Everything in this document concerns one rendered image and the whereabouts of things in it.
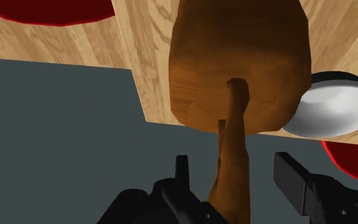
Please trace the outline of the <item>dark red round thing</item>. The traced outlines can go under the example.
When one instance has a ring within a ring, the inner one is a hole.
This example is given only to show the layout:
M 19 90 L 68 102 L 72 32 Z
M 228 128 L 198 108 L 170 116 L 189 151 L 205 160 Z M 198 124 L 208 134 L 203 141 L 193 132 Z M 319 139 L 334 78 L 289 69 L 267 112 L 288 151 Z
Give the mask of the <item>dark red round thing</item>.
M 0 0 L 0 17 L 22 24 L 63 27 L 113 16 L 111 0 Z
M 321 141 L 321 145 L 339 170 L 358 180 L 358 144 Z

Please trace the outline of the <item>light wooden table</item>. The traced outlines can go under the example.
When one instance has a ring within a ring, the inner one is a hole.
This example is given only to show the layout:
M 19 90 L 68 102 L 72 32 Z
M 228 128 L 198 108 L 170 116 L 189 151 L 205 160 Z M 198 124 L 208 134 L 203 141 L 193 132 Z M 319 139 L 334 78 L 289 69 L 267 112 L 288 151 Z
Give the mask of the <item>light wooden table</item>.
M 111 0 L 115 16 L 63 27 L 0 17 L 0 59 L 130 69 L 146 121 L 175 125 L 168 56 L 180 0 Z M 358 75 L 358 0 L 297 0 L 312 69 Z

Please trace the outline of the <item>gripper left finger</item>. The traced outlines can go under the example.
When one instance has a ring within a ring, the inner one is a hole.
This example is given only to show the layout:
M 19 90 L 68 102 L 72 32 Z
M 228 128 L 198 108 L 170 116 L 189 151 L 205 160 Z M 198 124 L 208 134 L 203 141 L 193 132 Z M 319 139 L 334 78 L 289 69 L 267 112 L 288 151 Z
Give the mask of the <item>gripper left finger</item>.
M 189 189 L 186 155 L 176 156 L 175 176 L 154 183 L 151 193 L 127 189 L 119 193 L 96 224 L 228 224 Z

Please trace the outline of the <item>brown wooden spoon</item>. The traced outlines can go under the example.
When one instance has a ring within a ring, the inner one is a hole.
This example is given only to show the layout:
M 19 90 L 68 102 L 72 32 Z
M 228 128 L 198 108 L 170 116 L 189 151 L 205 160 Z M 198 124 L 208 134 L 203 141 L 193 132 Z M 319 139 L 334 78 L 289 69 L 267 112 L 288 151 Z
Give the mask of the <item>brown wooden spoon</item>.
M 280 130 L 311 85 L 308 19 L 299 0 L 180 0 L 169 53 L 170 107 L 218 134 L 208 202 L 251 224 L 249 134 Z

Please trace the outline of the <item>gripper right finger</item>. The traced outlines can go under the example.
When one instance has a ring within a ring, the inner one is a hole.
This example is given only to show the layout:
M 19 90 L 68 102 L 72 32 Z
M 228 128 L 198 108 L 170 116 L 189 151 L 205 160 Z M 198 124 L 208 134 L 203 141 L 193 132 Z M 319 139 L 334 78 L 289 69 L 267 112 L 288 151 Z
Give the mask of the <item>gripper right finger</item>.
M 287 152 L 276 152 L 273 180 L 310 224 L 358 224 L 358 190 L 323 174 L 312 174 Z

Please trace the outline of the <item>white round dish black rim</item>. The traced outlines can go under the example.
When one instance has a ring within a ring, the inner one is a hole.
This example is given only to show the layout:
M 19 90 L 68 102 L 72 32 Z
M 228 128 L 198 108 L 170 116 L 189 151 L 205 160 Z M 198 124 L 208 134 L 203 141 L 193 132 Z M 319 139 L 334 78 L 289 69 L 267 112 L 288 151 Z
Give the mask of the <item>white round dish black rim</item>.
M 358 76 L 345 71 L 312 75 L 291 120 L 282 128 L 299 137 L 338 137 L 358 130 Z

